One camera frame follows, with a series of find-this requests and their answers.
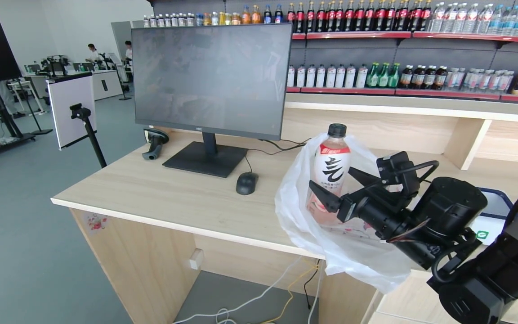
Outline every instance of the monitor stand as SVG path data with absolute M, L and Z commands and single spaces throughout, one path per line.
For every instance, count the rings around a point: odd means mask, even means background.
M 243 160 L 247 149 L 217 145 L 215 134 L 203 133 L 203 143 L 191 142 L 164 162 L 167 168 L 226 178 Z

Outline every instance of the green bottle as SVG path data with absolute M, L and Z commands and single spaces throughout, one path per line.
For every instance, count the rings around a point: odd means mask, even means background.
M 379 87 L 385 88 L 389 83 L 389 63 L 383 63 L 383 70 L 381 71 L 381 75 L 379 76 Z
M 379 64 L 377 62 L 373 62 L 371 66 L 371 72 L 367 75 L 366 86 L 368 88 L 374 88 L 377 86 L 379 82 Z
M 396 88 L 397 84 L 399 84 L 399 63 L 393 64 L 393 73 L 389 76 L 389 88 Z

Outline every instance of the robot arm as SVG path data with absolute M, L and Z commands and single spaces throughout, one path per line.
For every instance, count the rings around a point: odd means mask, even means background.
M 435 178 L 411 211 L 409 202 L 438 162 L 415 166 L 406 152 L 399 152 L 379 158 L 377 166 L 380 178 L 351 168 L 349 174 L 365 187 L 342 197 L 313 181 L 309 187 L 327 211 L 337 212 L 339 220 L 362 219 L 379 238 L 394 244 L 425 270 L 431 268 L 433 277 L 427 284 L 455 320 L 497 324 L 518 299 L 518 221 L 476 258 L 465 262 L 481 245 L 468 225 L 487 206 L 485 195 L 465 181 Z M 416 171 L 426 167 L 430 169 L 419 178 Z M 385 188 L 398 184 L 403 186 L 399 193 Z M 450 260 L 439 267 L 447 256 Z

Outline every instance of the plastic bag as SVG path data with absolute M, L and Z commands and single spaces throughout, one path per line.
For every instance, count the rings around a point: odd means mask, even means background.
M 413 262 L 392 244 L 381 242 L 362 220 L 322 226 L 306 208 L 315 152 L 326 138 L 323 133 L 309 140 L 282 179 L 275 195 L 279 223 L 296 246 L 325 256 L 327 275 L 345 272 L 388 293 L 405 281 Z M 345 142 L 351 149 L 351 166 L 379 176 L 377 157 L 354 136 L 345 137 Z M 343 193 L 362 187 L 347 173 L 345 176 Z

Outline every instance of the white cable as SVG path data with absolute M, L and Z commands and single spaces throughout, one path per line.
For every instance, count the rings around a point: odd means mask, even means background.
M 279 279 L 277 279 L 277 281 L 275 281 L 271 286 L 269 286 L 267 289 L 265 289 L 265 291 L 263 291 L 263 293 L 253 299 L 250 299 L 248 300 L 247 302 L 241 304 L 239 307 L 237 308 L 234 308 L 232 310 L 225 310 L 225 311 L 222 311 L 222 310 L 219 310 L 219 312 L 217 314 L 195 314 L 189 318 L 186 318 L 184 320 L 178 320 L 177 322 L 173 322 L 173 324 L 179 324 L 179 323 L 183 323 L 183 322 L 187 322 L 188 320 L 192 320 L 193 318 L 196 318 L 198 316 L 204 316 L 204 317 L 215 317 L 217 318 L 217 316 L 219 315 L 224 315 L 224 314 L 228 314 L 230 312 L 235 312 L 245 306 L 247 306 L 247 304 L 249 303 L 252 303 L 254 302 L 255 300 L 257 299 L 260 299 L 262 298 L 263 296 L 265 296 L 265 294 L 267 293 L 267 291 L 270 291 L 277 283 L 279 283 L 279 281 L 281 281 L 281 279 L 283 279 L 283 277 L 285 277 L 285 275 L 287 274 L 287 271 L 289 271 L 290 268 L 292 268 L 297 262 L 299 262 L 299 260 L 301 260 L 301 258 L 303 258 L 302 256 L 298 257 L 297 260 L 295 260 L 292 264 L 290 264 L 287 269 L 283 272 L 283 274 L 281 275 L 281 277 L 279 277 Z
M 309 312 L 309 317 L 307 318 L 307 324 L 311 324 L 311 316 L 313 315 L 313 311 L 315 310 L 315 305 L 317 305 L 317 298 L 319 298 L 319 286 L 321 285 L 322 276 L 323 269 L 319 271 L 319 280 L 317 281 L 317 293 L 315 293 L 315 301 L 313 301 L 313 306 L 311 306 L 311 311 Z

